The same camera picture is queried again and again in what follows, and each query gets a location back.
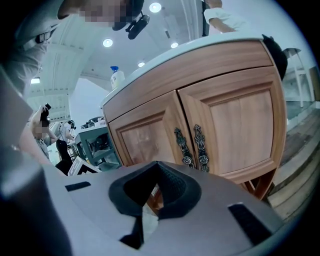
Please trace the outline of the wooden cabinet door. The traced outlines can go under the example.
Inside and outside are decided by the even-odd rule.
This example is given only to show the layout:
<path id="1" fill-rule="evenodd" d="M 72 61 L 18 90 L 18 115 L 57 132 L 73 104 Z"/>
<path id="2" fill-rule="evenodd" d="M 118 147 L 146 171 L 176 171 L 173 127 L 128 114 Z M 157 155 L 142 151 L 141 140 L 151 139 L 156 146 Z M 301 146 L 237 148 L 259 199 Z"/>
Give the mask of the wooden cabinet door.
<path id="1" fill-rule="evenodd" d="M 130 110 L 109 122 L 108 127 L 125 166 L 152 161 L 184 165 L 175 128 L 186 138 L 195 168 L 197 166 L 189 128 L 175 90 Z"/>
<path id="2" fill-rule="evenodd" d="M 275 67 L 220 75 L 178 94 L 189 127 L 199 126 L 204 136 L 211 174 L 240 183 L 278 167 L 286 112 Z"/>

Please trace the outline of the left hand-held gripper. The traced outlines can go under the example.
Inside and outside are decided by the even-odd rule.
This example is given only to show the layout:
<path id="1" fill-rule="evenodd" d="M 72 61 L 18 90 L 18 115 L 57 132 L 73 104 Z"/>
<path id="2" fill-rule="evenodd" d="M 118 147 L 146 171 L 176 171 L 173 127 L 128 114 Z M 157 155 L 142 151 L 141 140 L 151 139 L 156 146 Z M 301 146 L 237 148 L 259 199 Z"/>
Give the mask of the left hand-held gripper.
<path id="1" fill-rule="evenodd" d="M 101 170 L 86 162 L 79 156 L 73 161 L 71 168 L 69 169 L 67 175 L 68 176 L 76 176 L 76 175 L 85 175 L 85 174 L 94 174 L 100 173 Z"/>

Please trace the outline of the wooden slat platform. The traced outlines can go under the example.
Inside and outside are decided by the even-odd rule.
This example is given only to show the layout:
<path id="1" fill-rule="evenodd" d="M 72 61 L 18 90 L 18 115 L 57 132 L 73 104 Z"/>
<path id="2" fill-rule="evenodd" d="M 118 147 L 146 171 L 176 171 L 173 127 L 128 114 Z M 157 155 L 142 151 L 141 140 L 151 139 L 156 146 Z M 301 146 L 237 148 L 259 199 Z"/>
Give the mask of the wooden slat platform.
<path id="1" fill-rule="evenodd" d="M 320 178 L 320 109 L 314 109 L 286 136 L 284 153 L 267 202 L 285 221 L 306 209 Z"/>

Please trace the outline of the person's grey shirt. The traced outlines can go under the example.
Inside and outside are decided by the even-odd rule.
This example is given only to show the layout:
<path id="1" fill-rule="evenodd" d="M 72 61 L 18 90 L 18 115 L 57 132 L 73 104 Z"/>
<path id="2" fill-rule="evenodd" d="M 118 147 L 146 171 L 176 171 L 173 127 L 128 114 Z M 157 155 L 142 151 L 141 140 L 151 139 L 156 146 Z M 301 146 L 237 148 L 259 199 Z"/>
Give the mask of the person's grey shirt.
<path id="1" fill-rule="evenodd" d="M 60 24 L 80 12 L 83 0 L 31 0 L 15 9 L 3 71 L 22 97 L 28 95 L 32 79 L 39 72 Z"/>

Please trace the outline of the wooden sink cabinet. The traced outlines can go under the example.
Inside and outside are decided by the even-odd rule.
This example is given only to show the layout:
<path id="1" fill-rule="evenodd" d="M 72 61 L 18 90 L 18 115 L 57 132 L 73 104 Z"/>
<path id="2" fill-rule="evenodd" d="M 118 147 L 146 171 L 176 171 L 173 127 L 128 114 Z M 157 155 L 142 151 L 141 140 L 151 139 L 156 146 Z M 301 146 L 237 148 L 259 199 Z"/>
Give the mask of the wooden sink cabinet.
<path id="1" fill-rule="evenodd" d="M 198 161 L 198 147 L 195 142 L 195 132 L 188 124 L 178 91 L 218 76 L 263 67 L 274 67 L 282 86 L 276 64 L 266 45 L 261 40 L 245 39 L 210 43 L 196 48 L 188 47 L 186 52 L 182 53 L 174 49 L 138 69 L 131 78 L 125 81 L 123 86 L 116 88 L 107 96 L 105 103 L 102 105 L 107 128 L 110 132 L 108 124 L 111 121 L 157 97 L 176 91 L 192 142 L 193 156 L 196 163 L 194 169 L 201 171 Z M 286 129 L 287 121 L 283 140 L 283 152 Z M 272 184 L 278 167 L 261 176 L 243 182 L 235 182 L 224 176 L 218 176 L 236 183 L 256 198 L 262 200 Z"/>

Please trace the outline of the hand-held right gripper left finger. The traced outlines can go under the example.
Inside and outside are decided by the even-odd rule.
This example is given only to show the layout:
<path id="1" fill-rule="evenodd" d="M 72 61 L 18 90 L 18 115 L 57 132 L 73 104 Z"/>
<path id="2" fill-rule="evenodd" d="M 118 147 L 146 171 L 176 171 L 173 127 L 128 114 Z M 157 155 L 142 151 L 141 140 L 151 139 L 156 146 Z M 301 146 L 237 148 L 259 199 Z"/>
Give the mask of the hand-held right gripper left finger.
<path id="1" fill-rule="evenodd" d="M 49 194 L 62 231 L 54 237 L 55 256 L 159 256 L 143 243 L 142 207 L 124 191 L 132 180 L 157 167 L 156 162 L 107 172 L 63 176 L 49 171 Z"/>

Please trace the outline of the black woven chair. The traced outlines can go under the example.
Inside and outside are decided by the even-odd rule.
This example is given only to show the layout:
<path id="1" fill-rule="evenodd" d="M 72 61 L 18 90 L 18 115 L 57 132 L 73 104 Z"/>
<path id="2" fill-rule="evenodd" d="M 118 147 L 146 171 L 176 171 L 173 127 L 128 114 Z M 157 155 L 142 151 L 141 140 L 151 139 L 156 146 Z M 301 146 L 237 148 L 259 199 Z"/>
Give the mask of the black woven chair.
<path id="1" fill-rule="evenodd" d="M 272 36 L 268 37 L 262 34 L 263 43 L 267 47 L 269 53 L 271 54 L 274 63 L 277 67 L 281 80 L 284 79 L 287 67 L 288 67 L 288 59 L 286 54 L 282 51 L 281 47 L 277 42 L 275 42 Z"/>

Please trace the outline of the white shelf table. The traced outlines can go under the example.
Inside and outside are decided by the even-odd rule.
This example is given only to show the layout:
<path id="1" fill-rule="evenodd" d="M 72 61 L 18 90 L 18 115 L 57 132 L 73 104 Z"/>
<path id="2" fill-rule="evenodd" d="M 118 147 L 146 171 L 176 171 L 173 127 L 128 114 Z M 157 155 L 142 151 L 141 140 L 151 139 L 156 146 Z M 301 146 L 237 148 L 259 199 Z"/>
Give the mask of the white shelf table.
<path id="1" fill-rule="evenodd" d="M 289 47 L 283 50 L 287 61 L 292 64 L 292 68 L 287 69 L 285 76 L 283 78 L 284 83 L 291 83 L 293 81 L 297 84 L 298 97 L 300 108 L 304 107 L 303 101 L 303 90 L 302 90 L 302 79 L 303 77 L 307 80 L 308 89 L 310 92 L 311 102 L 315 101 L 313 84 L 310 76 L 310 72 L 305 68 L 303 61 L 300 57 L 301 50 L 295 47 Z"/>

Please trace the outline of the white-top dark table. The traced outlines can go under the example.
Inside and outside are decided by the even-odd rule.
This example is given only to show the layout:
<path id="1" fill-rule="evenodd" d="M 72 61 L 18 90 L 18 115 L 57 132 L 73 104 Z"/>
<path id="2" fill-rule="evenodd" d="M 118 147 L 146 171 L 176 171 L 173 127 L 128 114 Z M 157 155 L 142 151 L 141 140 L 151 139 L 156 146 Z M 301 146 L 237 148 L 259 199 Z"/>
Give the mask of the white-top dark table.
<path id="1" fill-rule="evenodd" d="M 80 130 L 75 145 L 81 159 L 103 172 L 122 166 L 105 125 Z"/>

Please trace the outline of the white soap bottle blue pump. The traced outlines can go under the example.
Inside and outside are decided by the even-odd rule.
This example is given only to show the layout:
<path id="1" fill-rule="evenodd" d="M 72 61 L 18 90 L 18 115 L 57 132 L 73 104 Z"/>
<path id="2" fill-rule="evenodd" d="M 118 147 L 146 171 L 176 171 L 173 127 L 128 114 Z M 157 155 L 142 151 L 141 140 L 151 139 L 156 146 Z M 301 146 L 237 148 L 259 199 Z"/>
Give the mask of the white soap bottle blue pump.
<path id="1" fill-rule="evenodd" d="M 125 74 L 123 71 L 119 70 L 118 66 L 111 66 L 110 68 L 113 72 L 110 78 L 110 83 L 112 89 L 114 90 L 125 80 Z"/>

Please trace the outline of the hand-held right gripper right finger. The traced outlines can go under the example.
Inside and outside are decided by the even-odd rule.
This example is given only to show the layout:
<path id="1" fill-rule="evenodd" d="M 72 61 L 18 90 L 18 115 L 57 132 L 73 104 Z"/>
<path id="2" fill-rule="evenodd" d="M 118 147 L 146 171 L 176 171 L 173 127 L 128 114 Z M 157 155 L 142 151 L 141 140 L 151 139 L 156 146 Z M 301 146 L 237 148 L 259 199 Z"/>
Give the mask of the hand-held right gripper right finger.
<path id="1" fill-rule="evenodd" d="M 282 219 L 238 185 L 185 165 L 156 166 L 163 207 L 147 256 L 266 256 L 278 245 Z"/>

